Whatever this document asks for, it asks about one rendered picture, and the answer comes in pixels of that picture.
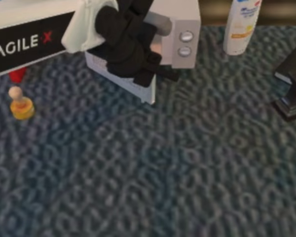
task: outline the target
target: gray textured fabric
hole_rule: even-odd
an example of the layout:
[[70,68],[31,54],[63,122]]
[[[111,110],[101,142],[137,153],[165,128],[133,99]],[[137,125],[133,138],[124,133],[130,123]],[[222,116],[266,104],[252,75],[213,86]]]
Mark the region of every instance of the gray textured fabric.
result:
[[153,106],[61,55],[30,67],[37,112],[16,121],[1,77],[0,237],[296,237],[296,121],[269,105],[296,27],[258,27],[238,57],[222,38],[203,27]]

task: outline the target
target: orange label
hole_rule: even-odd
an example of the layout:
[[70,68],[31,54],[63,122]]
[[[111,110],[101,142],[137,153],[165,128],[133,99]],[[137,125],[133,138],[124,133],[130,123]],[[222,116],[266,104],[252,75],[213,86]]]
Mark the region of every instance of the orange label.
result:
[[245,37],[249,36],[251,33],[252,33],[252,31],[248,31],[244,34],[232,34],[231,38],[232,39],[241,39],[241,38],[245,38]]

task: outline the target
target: plastic bottle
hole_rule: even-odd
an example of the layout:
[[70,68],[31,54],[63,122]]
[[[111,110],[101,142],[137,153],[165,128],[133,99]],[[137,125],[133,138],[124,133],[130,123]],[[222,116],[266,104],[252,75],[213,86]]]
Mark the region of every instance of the plastic bottle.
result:
[[9,90],[9,96],[13,99],[10,109],[16,119],[29,119],[34,115],[35,110],[33,102],[29,98],[23,96],[21,88],[17,86],[11,87]]
[[228,55],[242,54],[256,27],[262,0],[233,0],[224,35],[223,49]]

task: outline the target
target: white bottle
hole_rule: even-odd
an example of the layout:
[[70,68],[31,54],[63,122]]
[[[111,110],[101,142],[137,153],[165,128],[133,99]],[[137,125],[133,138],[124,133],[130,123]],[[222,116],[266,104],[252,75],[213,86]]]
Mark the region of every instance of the white bottle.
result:
[[256,27],[262,0],[233,0],[225,30],[223,49],[228,55],[242,54]]

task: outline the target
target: red x letter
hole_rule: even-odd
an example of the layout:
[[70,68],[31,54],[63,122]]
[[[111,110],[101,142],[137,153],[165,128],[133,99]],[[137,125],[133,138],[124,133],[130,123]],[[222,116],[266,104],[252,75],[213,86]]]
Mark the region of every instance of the red x letter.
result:
[[51,42],[51,33],[52,31],[44,32],[43,44],[46,44],[47,42]]

